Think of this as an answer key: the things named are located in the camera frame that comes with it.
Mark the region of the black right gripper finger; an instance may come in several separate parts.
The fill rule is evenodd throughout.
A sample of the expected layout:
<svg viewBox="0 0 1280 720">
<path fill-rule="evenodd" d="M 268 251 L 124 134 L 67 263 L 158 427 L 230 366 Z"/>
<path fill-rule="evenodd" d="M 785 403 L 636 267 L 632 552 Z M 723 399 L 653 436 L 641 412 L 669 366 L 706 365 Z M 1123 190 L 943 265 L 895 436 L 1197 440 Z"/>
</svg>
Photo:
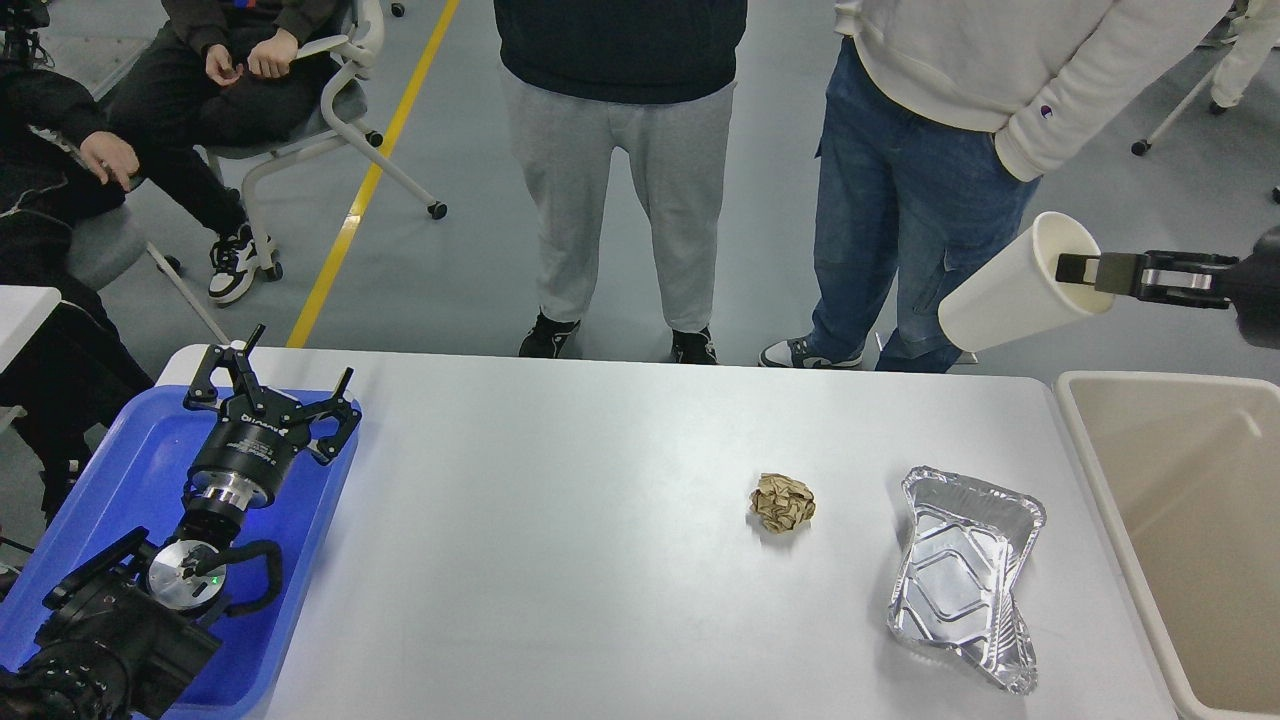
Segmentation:
<svg viewBox="0 0 1280 720">
<path fill-rule="evenodd" d="M 1056 264 L 1056 281 L 1149 304 L 1226 309 L 1230 301 L 1216 278 L 1239 261 L 1211 252 L 1064 252 Z"/>
</svg>

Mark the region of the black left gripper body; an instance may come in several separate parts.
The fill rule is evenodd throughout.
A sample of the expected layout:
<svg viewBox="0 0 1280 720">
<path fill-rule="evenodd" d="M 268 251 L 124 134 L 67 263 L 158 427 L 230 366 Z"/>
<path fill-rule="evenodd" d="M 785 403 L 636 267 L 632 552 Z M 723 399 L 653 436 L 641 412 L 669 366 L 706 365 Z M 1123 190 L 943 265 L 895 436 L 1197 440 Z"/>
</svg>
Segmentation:
<svg viewBox="0 0 1280 720">
<path fill-rule="evenodd" d="M 264 414 L 244 398 L 220 404 L 186 401 L 188 410 L 215 411 L 218 419 L 188 470 L 193 495 L 238 509 L 265 509 L 275 502 L 297 455 L 311 441 L 306 414 L 293 397 L 273 397 Z"/>
</svg>

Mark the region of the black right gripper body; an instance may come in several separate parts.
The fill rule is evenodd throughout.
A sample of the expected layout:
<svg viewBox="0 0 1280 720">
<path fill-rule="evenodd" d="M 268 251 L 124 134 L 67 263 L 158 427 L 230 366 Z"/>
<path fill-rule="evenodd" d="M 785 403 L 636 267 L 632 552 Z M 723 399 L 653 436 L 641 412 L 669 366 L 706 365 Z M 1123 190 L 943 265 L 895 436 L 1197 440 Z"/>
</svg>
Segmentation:
<svg viewBox="0 0 1280 720">
<path fill-rule="evenodd" d="M 1236 313 L 1236 328 L 1253 347 L 1279 350 L 1279 227 L 1268 228 L 1248 258 L 1222 277 L 1222 293 Z"/>
</svg>

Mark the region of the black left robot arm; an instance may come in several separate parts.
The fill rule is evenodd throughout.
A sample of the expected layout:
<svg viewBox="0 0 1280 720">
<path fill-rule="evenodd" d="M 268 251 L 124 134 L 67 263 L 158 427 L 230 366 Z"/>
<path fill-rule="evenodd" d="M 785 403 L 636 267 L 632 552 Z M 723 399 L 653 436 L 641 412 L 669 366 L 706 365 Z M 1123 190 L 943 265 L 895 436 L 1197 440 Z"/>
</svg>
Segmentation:
<svg viewBox="0 0 1280 720">
<path fill-rule="evenodd" d="M 362 420 L 207 347 L 134 397 L 3 601 L 5 719 L 239 719 L 284 659 Z"/>
</svg>

